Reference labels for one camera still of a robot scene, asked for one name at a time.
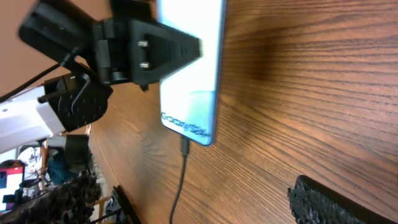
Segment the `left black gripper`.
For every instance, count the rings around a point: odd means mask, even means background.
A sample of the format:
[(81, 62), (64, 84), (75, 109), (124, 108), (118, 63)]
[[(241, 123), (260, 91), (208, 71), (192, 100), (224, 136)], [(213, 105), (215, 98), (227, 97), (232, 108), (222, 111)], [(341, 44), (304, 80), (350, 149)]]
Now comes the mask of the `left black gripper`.
[(105, 85), (157, 83), (201, 57), (199, 38), (152, 22), (149, 1), (109, 0), (109, 6), (112, 16), (93, 24), (96, 71)]

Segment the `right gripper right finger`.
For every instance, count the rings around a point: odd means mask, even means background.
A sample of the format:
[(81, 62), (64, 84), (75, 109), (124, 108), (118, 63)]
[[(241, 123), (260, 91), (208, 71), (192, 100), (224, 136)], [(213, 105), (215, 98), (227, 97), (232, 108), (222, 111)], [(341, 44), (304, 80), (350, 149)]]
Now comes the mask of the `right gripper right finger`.
[(306, 175), (297, 177), (287, 197), (298, 224), (397, 224)]

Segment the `Samsung Galaxy smartphone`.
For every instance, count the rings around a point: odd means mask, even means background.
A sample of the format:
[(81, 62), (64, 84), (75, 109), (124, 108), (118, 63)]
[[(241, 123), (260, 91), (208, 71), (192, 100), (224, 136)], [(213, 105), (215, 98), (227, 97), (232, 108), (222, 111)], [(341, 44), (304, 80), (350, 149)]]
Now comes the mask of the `Samsung Galaxy smartphone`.
[(163, 0), (161, 23), (201, 40), (201, 57), (160, 81), (162, 124), (203, 146), (215, 139), (226, 0)]

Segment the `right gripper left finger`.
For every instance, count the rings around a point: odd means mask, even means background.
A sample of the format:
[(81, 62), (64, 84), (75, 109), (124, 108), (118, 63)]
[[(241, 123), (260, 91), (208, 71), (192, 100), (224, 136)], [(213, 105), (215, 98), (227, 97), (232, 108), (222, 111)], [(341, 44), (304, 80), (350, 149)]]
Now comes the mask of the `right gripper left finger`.
[(83, 170), (78, 177), (1, 215), (1, 224), (90, 223), (100, 198), (97, 177)]

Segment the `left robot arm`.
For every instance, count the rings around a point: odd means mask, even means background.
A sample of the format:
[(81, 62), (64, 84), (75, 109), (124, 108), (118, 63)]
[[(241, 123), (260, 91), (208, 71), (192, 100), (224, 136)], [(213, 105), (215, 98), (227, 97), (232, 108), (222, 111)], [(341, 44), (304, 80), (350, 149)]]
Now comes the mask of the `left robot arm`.
[(19, 28), (27, 45), (67, 74), (1, 98), (1, 151), (99, 120), (113, 85), (142, 90), (201, 56), (199, 38), (156, 21), (146, 1), (111, 1), (97, 21), (71, 1), (38, 1)]

